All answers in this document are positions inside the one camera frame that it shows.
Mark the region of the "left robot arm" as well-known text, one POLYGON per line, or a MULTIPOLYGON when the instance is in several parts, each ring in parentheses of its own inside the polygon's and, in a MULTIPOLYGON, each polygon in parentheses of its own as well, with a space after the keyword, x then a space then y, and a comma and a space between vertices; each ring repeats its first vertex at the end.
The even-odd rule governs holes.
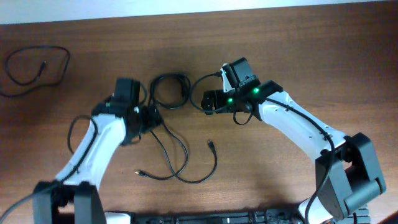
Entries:
POLYGON ((34 192, 35 223, 131 223, 129 212, 105 212, 98 194, 108 164, 119 146, 132 144, 153 123, 155 111, 139 99, 144 86, 118 78, 114 93, 95 106, 80 145, 53 182, 34 192))

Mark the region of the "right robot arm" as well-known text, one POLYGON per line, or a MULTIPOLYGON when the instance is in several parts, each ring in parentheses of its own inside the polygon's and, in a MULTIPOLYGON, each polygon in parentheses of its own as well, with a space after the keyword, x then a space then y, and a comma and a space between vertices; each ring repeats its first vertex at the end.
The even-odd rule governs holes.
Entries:
POLYGON ((199 110, 243 112, 287 136, 315 164, 316 189, 297 207, 291 222, 326 223, 351 217, 386 191, 372 141, 363 133, 349 136, 298 105, 276 82, 261 82, 246 58, 224 64, 214 74, 223 87, 203 94, 199 110))

